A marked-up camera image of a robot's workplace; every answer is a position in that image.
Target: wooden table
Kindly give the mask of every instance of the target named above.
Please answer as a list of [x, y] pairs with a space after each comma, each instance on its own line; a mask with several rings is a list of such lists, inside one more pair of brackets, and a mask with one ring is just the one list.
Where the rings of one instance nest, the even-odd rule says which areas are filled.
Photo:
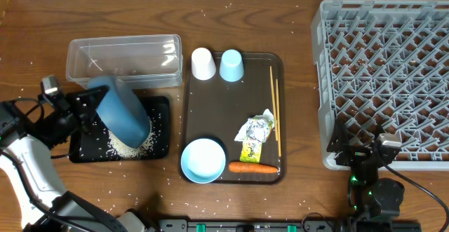
[[[10, 0], [0, 27], [0, 101], [35, 97], [41, 78], [50, 74], [60, 79], [65, 92], [80, 90], [65, 80], [67, 49], [73, 39], [178, 34], [185, 73], [197, 47], [275, 53], [285, 66], [288, 170], [280, 184], [199, 185], [180, 179], [177, 116], [184, 86], [138, 91], [170, 98], [174, 117], [170, 153], [165, 159], [73, 164], [64, 158], [53, 161], [54, 166], [70, 191], [114, 215], [134, 207], [152, 218], [285, 221], [301, 220], [309, 212], [342, 217], [350, 211], [346, 199], [349, 172], [328, 170], [321, 162], [319, 92], [310, 31], [321, 1]], [[63, 144], [53, 153], [67, 150], [68, 144]], [[404, 174], [449, 203], [448, 173]], [[388, 172], [381, 175], [397, 179]], [[20, 208], [4, 172], [0, 172], [0, 185], [0, 231], [17, 231]], [[438, 230], [444, 222], [443, 209], [420, 190], [404, 185], [400, 218], [417, 219], [424, 231]]]

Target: tray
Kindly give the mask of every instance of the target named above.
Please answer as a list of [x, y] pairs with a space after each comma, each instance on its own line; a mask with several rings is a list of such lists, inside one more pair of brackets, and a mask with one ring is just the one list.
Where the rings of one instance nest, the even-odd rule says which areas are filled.
[[[183, 117], [180, 158], [183, 149], [195, 139], [208, 137], [222, 145], [226, 154], [226, 168], [213, 183], [221, 184], [275, 184], [286, 173], [286, 135], [283, 94], [283, 65], [279, 57], [270, 53], [242, 53], [245, 74], [236, 82], [227, 82], [220, 77], [222, 53], [213, 53], [217, 72], [207, 81], [188, 76]], [[274, 131], [262, 145], [260, 164], [280, 168], [278, 174], [233, 173], [228, 169], [229, 162], [239, 161], [242, 143], [235, 142], [240, 127], [248, 118], [261, 115], [265, 109], [272, 109], [269, 66], [273, 78], [279, 81], [279, 106], [281, 114], [282, 157]]]
[[70, 139], [69, 159], [73, 163], [91, 163], [119, 160], [149, 160], [167, 156], [170, 142], [170, 107], [168, 99], [163, 96], [139, 98], [152, 120], [152, 132], [154, 136], [153, 152], [138, 158], [122, 158], [112, 155], [107, 150], [109, 135], [105, 124], [97, 115], [96, 125], [92, 125], [87, 134], [77, 132]]
[[449, 170], [449, 1], [325, 0], [312, 24], [324, 165], [335, 119], [350, 144], [396, 134], [396, 170]]

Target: white plastic crate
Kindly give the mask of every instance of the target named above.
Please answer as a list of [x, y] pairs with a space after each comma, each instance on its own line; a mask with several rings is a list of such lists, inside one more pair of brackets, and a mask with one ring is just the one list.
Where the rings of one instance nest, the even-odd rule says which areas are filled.
[[335, 118], [364, 145], [377, 124], [401, 138], [391, 167], [449, 170], [449, 1], [325, 0], [312, 24], [324, 165]]

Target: wooden chopstick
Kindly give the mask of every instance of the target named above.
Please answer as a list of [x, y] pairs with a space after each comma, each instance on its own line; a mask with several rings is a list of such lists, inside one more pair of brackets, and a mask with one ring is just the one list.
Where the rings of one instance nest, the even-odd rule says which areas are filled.
[[278, 121], [276, 119], [276, 101], [274, 100], [274, 86], [273, 86], [273, 70], [272, 66], [269, 66], [269, 77], [270, 83], [272, 84], [272, 102], [273, 102], [273, 116], [274, 116], [274, 135], [276, 136], [276, 141], [278, 140]]
[[282, 156], [281, 151], [281, 115], [279, 114], [279, 86], [278, 86], [278, 79], [276, 79], [276, 109], [277, 109], [277, 121], [278, 125], [276, 128], [278, 129], [278, 152], [279, 156]]

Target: black tray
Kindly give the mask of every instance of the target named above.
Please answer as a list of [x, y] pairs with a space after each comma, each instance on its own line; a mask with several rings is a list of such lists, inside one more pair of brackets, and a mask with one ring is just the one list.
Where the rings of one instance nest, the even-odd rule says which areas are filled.
[[89, 133], [81, 134], [77, 132], [72, 135], [69, 149], [69, 159], [71, 162], [90, 163], [119, 160], [149, 160], [167, 156], [168, 147], [170, 146], [170, 107], [168, 99], [163, 96], [156, 96], [141, 97], [139, 100], [147, 111], [147, 115], [151, 118], [152, 131], [156, 134], [154, 136], [153, 152], [138, 158], [122, 158], [119, 155], [106, 156], [106, 151], [110, 149], [107, 146], [109, 135], [105, 124], [97, 115], [94, 120], [97, 125], [93, 125]]
[[[222, 184], [275, 184], [286, 173], [286, 135], [283, 94], [283, 65], [279, 57], [271, 53], [242, 53], [245, 74], [236, 82], [227, 82], [220, 76], [222, 53], [213, 53], [217, 72], [207, 81], [193, 76], [186, 80], [184, 96], [185, 118], [180, 158], [188, 143], [202, 137], [214, 139], [224, 148], [226, 168], [213, 183]], [[228, 169], [229, 162], [239, 161], [242, 143], [234, 138], [248, 118], [263, 114], [265, 109], [273, 113], [272, 92], [269, 67], [272, 66], [273, 78], [279, 82], [279, 106], [281, 115], [282, 157], [279, 157], [274, 130], [262, 145], [260, 164], [280, 168], [278, 174], [233, 173]], [[178, 166], [180, 174], [188, 180]]]

